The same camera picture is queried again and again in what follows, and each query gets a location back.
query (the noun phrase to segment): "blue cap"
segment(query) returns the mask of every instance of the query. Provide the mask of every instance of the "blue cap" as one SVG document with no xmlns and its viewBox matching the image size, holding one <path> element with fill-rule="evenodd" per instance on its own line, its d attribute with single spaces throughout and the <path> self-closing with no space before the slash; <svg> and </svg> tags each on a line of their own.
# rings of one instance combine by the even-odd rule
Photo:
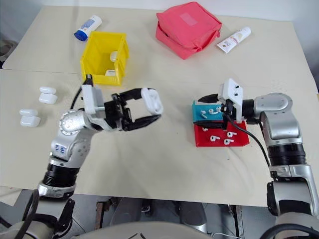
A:
<svg viewBox="0 0 319 239">
<path fill-rule="evenodd" d="M 83 32 L 83 31 L 80 31 L 80 30 L 77 30 L 75 33 L 74 33 L 75 37 L 78 38 L 80 41 L 85 41 L 88 36 Z"/>
</svg>

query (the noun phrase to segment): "red pouch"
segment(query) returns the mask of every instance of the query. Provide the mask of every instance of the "red pouch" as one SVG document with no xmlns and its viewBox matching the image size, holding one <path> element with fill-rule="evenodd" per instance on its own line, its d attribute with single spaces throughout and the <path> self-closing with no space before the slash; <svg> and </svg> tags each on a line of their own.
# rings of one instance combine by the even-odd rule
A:
<svg viewBox="0 0 319 239">
<path fill-rule="evenodd" d="M 197 2 L 157 13 L 156 38 L 182 59 L 201 51 L 219 37 L 222 23 Z"/>
</svg>

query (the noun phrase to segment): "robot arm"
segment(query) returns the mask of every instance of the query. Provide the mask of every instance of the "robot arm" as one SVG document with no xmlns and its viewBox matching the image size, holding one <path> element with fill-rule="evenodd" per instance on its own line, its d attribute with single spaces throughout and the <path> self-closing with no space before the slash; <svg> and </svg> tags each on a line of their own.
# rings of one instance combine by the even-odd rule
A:
<svg viewBox="0 0 319 239">
<path fill-rule="evenodd" d="M 104 102 L 100 89 L 83 85 L 84 110 L 69 110 L 59 121 L 59 130 L 51 143 L 49 165 L 38 185 L 40 196 L 69 198 L 75 190 L 75 180 L 90 150 L 91 138 L 100 131 L 131 131 L 145 127 L 160 118 L 163 107 L 156 90 L 133 89 L 113 94 Z M 151 116 L 133 121 L 127 101 L 142 98 Z"/>
<path fill-rule="evenodd" d="M 250 124 L 262 122 L 270 175 L 274 179 L 267 185 L 269 211 L 278 216 L 276 224 L 297 224 L 318 230 L 319 199 L 311 166 L 306 163 L 299 124 L 291 111 L 292 99 L 281 93 L 259 96 L 254 100 L 242 99 L 242 88 L 229 79 L 221 86 L 218 95 L 205 96 L 198 101 L 222 102 L 224 122 L 214 127 L 226 129 L 230 119 L 237 122 L 246 119 Z M 209 127 L 210 122 L 196 124 Z M 278 233 L 276 238 L 306 235 L 290 230 Z"/>
</svg>

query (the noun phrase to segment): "yellow plastic bin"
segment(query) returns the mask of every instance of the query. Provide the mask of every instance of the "yellow plastic bin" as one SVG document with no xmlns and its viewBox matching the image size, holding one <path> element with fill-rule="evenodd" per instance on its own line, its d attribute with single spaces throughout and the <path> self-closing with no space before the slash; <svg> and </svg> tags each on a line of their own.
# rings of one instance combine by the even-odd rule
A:
<svg viewBox="0 0 319 239">
<path fill-rule="evenodd" d="M 110 54 L 117 51 L 115 62 Z M 129 48 L 125 33 L 92 31 L 80 60 L 82 79 L 91 74 L 95 84 L 118 86 L 125 75 Z M 115 76 L 106 76 L 107 70 L 115 70 Z"/>
</svg>

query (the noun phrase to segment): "black cable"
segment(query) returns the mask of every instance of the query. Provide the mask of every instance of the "black cable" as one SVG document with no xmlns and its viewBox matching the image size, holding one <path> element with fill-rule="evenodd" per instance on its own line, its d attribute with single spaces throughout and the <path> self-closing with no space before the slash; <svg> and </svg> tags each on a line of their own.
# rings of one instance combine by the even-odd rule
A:
<svg viewBox="0 0 319 239">
<path fill-rule="evenodd" d="M 83 85 L 87 85 L 87 84 L 93 86 L 92 75 L 90 75 L 90 74 L 86 74 L 86 79 L 85 79 L 85 81 L 83 82 Z M 82 86 L 80 86 L 80 88 L 78 89 L 77 93 L 75 94 L 75 97 L 74 97 L 74 99 L 73 99 L 73 101 L 72 101 L 70 110 L 72 110 L 72 109 L 74 108 L 75 102 L 76 102 L 76 100 L 78 99 L 78 97 L 79 97 L 81 91 L 82 91 Z"/>
<path fill-rule="evenodd" d="M 259 121 L 258 124 L 259 124 L 260 130 L 261 130 L 261 133 L 263 133 L 263 135 L 264 135 L 264 132 L 263 132 L 264 127 L 263 127 L 263 125 L 261 124 L 261 121 Z"/>
<path fill-rule="evenodd" d="M 272 239 L 278 233 L 282 231 L 287 231 L 287 230 L 301 231 L 304 233 L 308 233 L 311 237 L 319 238 L 319 232 L 312 228 L 308 228 L 298 224 L 287 223 L 287 224 L 279 224 L 279 225 L 273 226 L 272 228 L 265 231 L 265 233 L 260 237 L 260 239 Z"/>
<path fill-rule="evenodd" d="M 72 104 L 71 104 L 71 107 L 70 107 L 70 110 L 72 110 L 74 108 L 74 105 L 75 105 L 75 102 L 76 100 L 78 99 L 80 93 L 82 91 L 82 86 L 80 86 L 80 88 L 78 89 L 77 93 L 75 94 L 74 98 L 73 98 L 73 101 L 72 101 Z"/>
<path fill-rule="evenodd" d="M 22 216 L 22 221 L 25 221 L 26 216 L 28 216 L 30 207 L 32 205 L 32 199 L 33 199 L 33 197 L 30 196 L 29 201 L 28 201 L 28 203 L 27 203 L 27 205 L 25 206 L 25 209 L 24 209 L 24 213 L 23 213 L 23 216 Z"/>
<path fill-rule="evenodd" d="M 67 230 L 65 230 L 65 232 L 62 233 L 62 234 L 60 234 L 60 235 L 55 235 L 55 236 L 53 237 L 53 239 L 62 238 L 62 237 L 64 237 L 65 235 L 67 235 L 67 233 L 71 230 L 72 224 L 73 224 L 73 218 L 71 218 L 71 221 L 70 221 L 70 223 L 69 223 L 69 226 L 68 226 Z"/>
<path fill-rule="evenodd" d="M 6 228 L 11 227 L 12 225 L 8 223 L 4 218 L 0 216 L 0 224 L 4 225 Z"/>
<path fill-rule="evenodd" d="M 258 140 L 258 138 L 256 138 L 255 135 L 253 135 L 251 132 L 249 132 L 249 131 L 247 131 L 247 130 L 244 130 L 243 128 L 241 128 L 241 127 L 239 127 L 238 125 L 236 125 L 236 124 L 233 122 L 233 120 L 230 118 L 229 115 L 226 115 L 226 114 L 225 114 L 225 116 L 226 116 L 226 118 L 228 119 L 228 121 L 229 121 L 236 129 L 238 129 L 238 130 L 240 130 L 240 131 L 242 131 L 242 132 L 248 134 L 249 136 L 251 136 L 251 137 L 257 142 L 258 146 L 260 147 L 261 151 L 263 152 L 263 155 L 264 155 L 264 157 L 265 157 L 266 163 L 267 163 L 267 165 L 268 165 L 268 167 L 269 167 L 269 166 L 270 166 L 270 163 L 269 163 L 269 161 L 268 161 L 267 154 L 266 154 L 266 152 L 265 152 L 263 146 L 261 145 L 261 142 Z"/>
<path fill-rule="evenodd" d="M 22 239 L 24 237 L 24 234 L 28 230 L 31 222 L 34 219 L 36 209 L 38 208 L 39 199 L 40 199 L 39 191 L 37 189 L 34 189 L 31 197 L 32 197 L 32 205 L 31 205 L 30 213 L 27 213 L 27 216 L 26 216 L 20 230 L 18 231 L 18 233 L 14 237 L 14 239 Z"/>
</svg>

